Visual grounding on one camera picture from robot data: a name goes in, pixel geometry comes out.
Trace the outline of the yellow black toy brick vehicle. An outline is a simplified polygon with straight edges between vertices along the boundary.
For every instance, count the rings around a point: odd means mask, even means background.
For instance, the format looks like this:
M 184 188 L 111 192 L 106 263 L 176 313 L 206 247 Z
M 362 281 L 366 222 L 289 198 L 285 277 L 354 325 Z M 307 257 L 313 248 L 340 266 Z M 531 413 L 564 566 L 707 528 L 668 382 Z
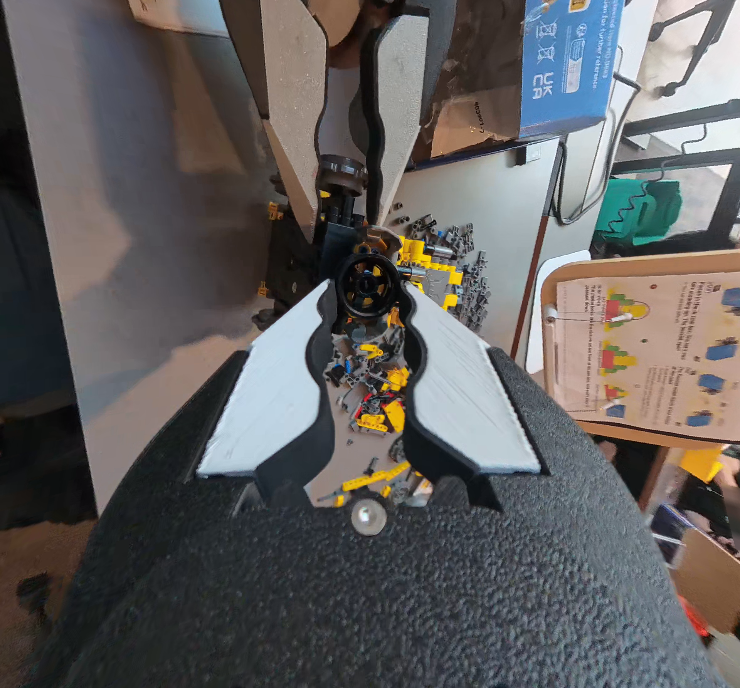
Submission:
M 334 278 L 361 240 L 365 217 L 355 212 L 356 200 L 365 193 L 366 168 L 359 161 L 323 155 L 318 171 L 318 223 L 312 236 L 305 236 L 291 205 L 271 202 L 268 218 L 271 235 L 266 278 L 258 294 L 273 299 L 273 307 L 261 309 L 252 322 L 266 331 L 319 282 Z

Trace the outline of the brown cardboard box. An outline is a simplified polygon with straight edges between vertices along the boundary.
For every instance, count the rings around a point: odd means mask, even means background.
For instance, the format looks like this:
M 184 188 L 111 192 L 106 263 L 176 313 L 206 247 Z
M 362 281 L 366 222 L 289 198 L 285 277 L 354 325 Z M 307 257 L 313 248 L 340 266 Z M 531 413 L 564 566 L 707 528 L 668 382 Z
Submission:
M 679 596 L 709 628 L 731 634 L 739 619 L 739 561 L 714 539 L 695 528 L 684 532 L 671 563 Z

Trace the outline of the grey desk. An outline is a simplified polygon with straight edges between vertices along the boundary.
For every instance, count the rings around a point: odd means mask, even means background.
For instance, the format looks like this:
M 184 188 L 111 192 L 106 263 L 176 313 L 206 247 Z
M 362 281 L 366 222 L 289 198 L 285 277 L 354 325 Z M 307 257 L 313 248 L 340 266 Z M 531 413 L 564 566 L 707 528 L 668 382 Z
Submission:
M 327 38 L 321 156 L 369 31 L 403 0 L 302 0 Z M 154 30 L 127 0 L 2 0 L 97 515 L 143 449 L 254 331 L 270 175 L 231 37 Z

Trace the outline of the pile of loose toy bricks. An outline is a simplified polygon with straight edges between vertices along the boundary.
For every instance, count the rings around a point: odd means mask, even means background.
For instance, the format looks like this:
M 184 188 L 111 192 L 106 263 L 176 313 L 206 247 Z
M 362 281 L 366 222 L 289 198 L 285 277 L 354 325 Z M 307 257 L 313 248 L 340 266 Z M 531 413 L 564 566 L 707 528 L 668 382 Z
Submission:
M 409 237 L 412 230 L 422 230 L 414 223 L 425 217 L 436 221 L 429 232 L 458 251 L 458 263 L 465 272 L 462 303 L 456 309 L 442 310 L 478 332 L 488 315 L 491 293 L 486 252 L 476 249 L 474 223 L 439 224 L 431 213 L 415 221 L 405 216 L 397 219 L 405 229 L 399 235 Z M 333 357 L 324 377 L 338 412 L 338 458 L 308 485 L 313 504 L 344 508 L 360 498 L 378 497 L 391 509 L 425 506 L 433 485 L 412 468 L 402 443 L 410 376 L 403 356 L 403 324 L 390 325 L 379 338 L 361 344 L 331 337 Z

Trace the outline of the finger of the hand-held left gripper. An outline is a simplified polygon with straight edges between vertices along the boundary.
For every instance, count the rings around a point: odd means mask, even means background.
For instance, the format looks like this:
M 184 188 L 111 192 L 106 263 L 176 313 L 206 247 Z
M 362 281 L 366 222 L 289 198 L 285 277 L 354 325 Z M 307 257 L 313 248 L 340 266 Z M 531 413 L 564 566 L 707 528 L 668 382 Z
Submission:
M 382 225 L 420 130 L 429 18 L 402 14 L 360 45 L 350 133 L 365 155 L 366 220 Z
M 326 108 L 327 38 L 302 0 L 260 0 L 268 113 L 264 128 L 298 226 L 319 220 L 318 130 Z

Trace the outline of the yellow grey toy brick assembly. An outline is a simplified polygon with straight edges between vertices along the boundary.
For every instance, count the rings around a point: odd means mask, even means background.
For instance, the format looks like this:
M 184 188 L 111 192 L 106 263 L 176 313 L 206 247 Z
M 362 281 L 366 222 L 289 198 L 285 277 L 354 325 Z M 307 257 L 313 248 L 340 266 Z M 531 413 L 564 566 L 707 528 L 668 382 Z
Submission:
M 464 269 L 458 251 L 429 232 L 436 221 L 414 223 L 409 237 L 386 227 L 362 225 L 337 247 L 333 269 L 338 314 L 332 333 L 361 344 L 379 338 L 390 325 L 401 325 L 402 286 L 426 294 L 445 311 L 462 303 Z

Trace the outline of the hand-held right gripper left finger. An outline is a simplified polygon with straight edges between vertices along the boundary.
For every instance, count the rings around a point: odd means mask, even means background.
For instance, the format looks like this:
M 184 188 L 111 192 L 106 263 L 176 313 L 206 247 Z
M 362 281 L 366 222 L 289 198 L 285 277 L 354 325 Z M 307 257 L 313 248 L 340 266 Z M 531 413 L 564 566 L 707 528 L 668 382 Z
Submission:
M 253 342 L 198 478 L 252 480 L 266 501 L 284 487 L 306 492 L 335 451 L 324 373 L 337 316 L 335 283 L 325 280 Z

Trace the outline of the yellow plastic bin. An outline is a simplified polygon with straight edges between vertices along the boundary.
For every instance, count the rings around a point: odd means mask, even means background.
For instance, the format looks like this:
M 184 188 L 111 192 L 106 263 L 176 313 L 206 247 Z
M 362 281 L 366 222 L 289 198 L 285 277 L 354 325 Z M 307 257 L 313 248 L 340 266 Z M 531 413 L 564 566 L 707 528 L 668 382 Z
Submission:
M 683 453 L 679 467 L 682 471 L 710 483 L 723 468 L 722 455 L 727 445 L 711 444 L 701 450 L 687 450 Z

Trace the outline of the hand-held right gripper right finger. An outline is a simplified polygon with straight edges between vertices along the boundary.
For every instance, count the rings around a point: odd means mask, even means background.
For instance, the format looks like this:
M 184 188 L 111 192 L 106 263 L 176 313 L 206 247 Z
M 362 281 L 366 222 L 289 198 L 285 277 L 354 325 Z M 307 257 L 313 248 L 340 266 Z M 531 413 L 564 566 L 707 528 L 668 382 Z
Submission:
M 492 359 L 492 348 L 417 287 L 400 288 L 405 391 L 402 443 L 437 498 L 500 510 L 495 476 L 542 474 L 542 461 Z

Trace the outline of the blue cardboard box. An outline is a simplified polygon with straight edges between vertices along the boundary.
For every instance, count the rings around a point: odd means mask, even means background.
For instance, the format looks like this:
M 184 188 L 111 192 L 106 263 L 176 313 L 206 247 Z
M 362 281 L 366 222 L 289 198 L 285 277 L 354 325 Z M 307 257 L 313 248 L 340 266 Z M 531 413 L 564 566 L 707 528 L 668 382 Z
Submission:
M 525 0 L 518 138 L 605 120 L 625 0 Z

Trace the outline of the black table frame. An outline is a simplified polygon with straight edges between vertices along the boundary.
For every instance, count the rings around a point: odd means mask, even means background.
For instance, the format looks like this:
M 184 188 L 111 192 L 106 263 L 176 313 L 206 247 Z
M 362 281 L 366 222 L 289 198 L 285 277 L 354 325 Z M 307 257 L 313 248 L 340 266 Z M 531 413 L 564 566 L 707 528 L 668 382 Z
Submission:
M 730 99 L 721 104 L 713 104 L 692 110 L 675 112 L 663 116 L 633 121 L 624 127 L 623 138 L 663 133 L 668 130 L 693 128 L 701 125 L 702 132 L 708 133 L 710 124 L 738 121 L 739 100 Z M 686 146 L 698 144 L 703 138 L 686 141 L 677 153 L 663 153 L 653 158 L 637 158 L 616 162 L 611 176 L 667 172 L 674 169 L 708 168 L 713 166 L 735 166 L 739 162 L 738 146 L 689 153 Z

